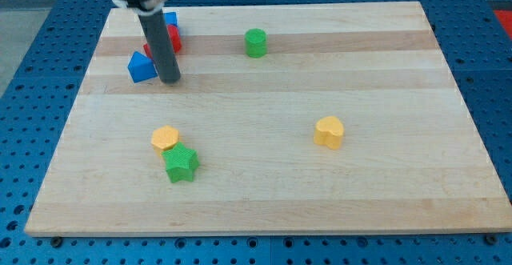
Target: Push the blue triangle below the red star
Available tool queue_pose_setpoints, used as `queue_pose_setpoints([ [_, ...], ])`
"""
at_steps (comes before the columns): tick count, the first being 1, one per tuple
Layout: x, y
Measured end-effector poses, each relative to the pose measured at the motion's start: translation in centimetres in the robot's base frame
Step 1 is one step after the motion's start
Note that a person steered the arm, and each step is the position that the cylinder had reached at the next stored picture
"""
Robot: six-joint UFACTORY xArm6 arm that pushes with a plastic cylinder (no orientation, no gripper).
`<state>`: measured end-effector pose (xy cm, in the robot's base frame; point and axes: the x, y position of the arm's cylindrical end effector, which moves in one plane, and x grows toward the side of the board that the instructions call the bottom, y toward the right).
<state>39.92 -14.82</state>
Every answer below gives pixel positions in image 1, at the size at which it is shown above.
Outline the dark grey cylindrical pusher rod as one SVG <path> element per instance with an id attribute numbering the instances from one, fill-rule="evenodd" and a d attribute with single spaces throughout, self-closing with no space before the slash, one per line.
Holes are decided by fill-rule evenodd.
<path id="1" fill-rule="evenodd" d="M 138 19 L 159 79 L 165 84 L 176 83 L 181 78 L 181 73 L 162 10 L 152 15 L 139 15 Z"/>

